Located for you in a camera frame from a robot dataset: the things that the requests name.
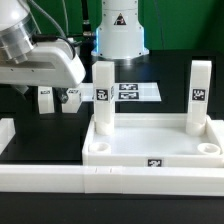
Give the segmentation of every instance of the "label sticker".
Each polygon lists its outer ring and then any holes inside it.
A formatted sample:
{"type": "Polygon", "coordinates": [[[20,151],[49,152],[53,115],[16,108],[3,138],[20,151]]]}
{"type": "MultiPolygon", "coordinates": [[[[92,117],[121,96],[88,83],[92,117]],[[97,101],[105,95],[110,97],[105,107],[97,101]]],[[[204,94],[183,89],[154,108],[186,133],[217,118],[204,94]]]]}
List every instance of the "label sticker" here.
{"type": "Polygon", "coordinates": [[[119,90],[138,90],[138,84],[119,84],[119,90]]]}
{"type": "Polygon", "coordinates": [[[51,93],[50,90],[40,91],[40,94],[50,94],[50,93],[51,93]]]}
{"type": "Polygon", "coordinates": [[[125,22],[125,20],[124,20],[124,17],[122,16],[121,13],[117,17],[114,25],[116,25],[116,26],[125,26],[125,25],[127,25],[126,22],[125,22]]]}
{"type": "Polygon", "coordinates": [[[114,98],[114,86],[111,87],[111,99],[114,98]]]}
{"type": "Polygon", "coordinates": [[[107,89],[96,89],[96,99],[99,101],[109,101],[107,89]]]}
{"type": "Polygon", "coordinates": [[[120,100],[139,100],[138,92],[120,92],[119,93],[120,100]]]}
{"type": "Polygon", "coordinates": [[[79,90],[75,90],[75,89],[70,89],[68,91],[68,93],[70,93],[70,94],[77,94],[78,92],[79,92],[79,90]]]}
{"type": "Polygon", "coordinates": [[[162,159],[148,159],[148,166],[149,167],[162,167],[163,160],[162,159]]]}
{"type": "Polygon", "coordinates": [[[193,89],[192,90],[192,100],[193,101],[204,101],[206,100],[206,90],[205,89],[193,89]]]}

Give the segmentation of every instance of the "white tray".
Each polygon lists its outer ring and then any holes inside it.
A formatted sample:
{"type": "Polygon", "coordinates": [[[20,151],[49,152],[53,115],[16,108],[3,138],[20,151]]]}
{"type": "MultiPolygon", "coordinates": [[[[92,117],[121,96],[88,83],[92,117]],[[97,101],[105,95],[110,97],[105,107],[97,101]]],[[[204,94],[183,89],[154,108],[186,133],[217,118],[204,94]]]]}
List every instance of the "white tray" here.
{"type": "Polygon", "coordinates": [[[114,134],[103,136],[95,132],[92,118],[83,147],[83,163],[94,166],[222,167],[222,153],[202,155],[198,146],[212,143],[223,149],[224,122],[207,117],[206,132],[200,137],[186,134],[185,126],[186,114],[116,114],[114,134]]]}

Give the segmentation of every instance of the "black table surface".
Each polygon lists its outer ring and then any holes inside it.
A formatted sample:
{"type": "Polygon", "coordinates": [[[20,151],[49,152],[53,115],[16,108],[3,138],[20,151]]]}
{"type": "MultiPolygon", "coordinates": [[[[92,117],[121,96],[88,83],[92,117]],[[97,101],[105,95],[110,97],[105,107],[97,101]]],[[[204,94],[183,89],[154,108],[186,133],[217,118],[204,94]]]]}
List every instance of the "black table surface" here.
{"type": "MultiPolygon", "coordinates": [[[[82,56],[92,81],[90,58],[82,56]]],[[[224,119],[224,56],[213,51],[152,51],[133,65],[116,66],[116,82],[157,82],[161,102],[116,103],[117,113],[186,113],[192,60],[211,60],[208,114],[224,119]]],[[[39,115],[37,88],[26,97],[0,86],[0,116],[14,118],[16,135],[0,164],[82,164],[82,146],[92,103],[77,114],[39,115]]],[[[0,193],[0,223],[218,223],[224,198],[165,195],[0,193]]]]}

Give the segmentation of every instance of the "circular hole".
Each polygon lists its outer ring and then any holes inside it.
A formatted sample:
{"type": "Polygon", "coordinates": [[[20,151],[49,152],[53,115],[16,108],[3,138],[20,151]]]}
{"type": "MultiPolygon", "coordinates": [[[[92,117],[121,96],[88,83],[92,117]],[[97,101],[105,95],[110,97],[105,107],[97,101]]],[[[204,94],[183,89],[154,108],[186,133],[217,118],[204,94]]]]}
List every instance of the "circular hole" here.
{"type": "Polygon", "coordinates": [[[109,153],[111,152],[111,147],[105,142],[95,142],[89,145],[89,152],[93,153],[109,153]]]}
{"type": "Polygon", "coordinates": [[[221,149],[211,143],[202,143],[198,146],[198,151],[204,155],[220,155],[221,149]]]}

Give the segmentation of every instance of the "warning label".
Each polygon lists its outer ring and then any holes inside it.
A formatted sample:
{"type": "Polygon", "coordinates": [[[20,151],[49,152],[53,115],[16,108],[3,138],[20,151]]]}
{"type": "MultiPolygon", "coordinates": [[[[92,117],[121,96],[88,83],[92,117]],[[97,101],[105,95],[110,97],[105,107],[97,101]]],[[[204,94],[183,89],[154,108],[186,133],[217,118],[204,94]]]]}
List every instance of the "warning label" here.
{"type": "Polygon", "coordinates": [[[122,26],[122,25],[127,25],[125,20],[124,20],[124,17],[122,16],[122,14],[120,13],[119,16],[117,17],[114,25],[117,25],[117,26],[122,26]]]}

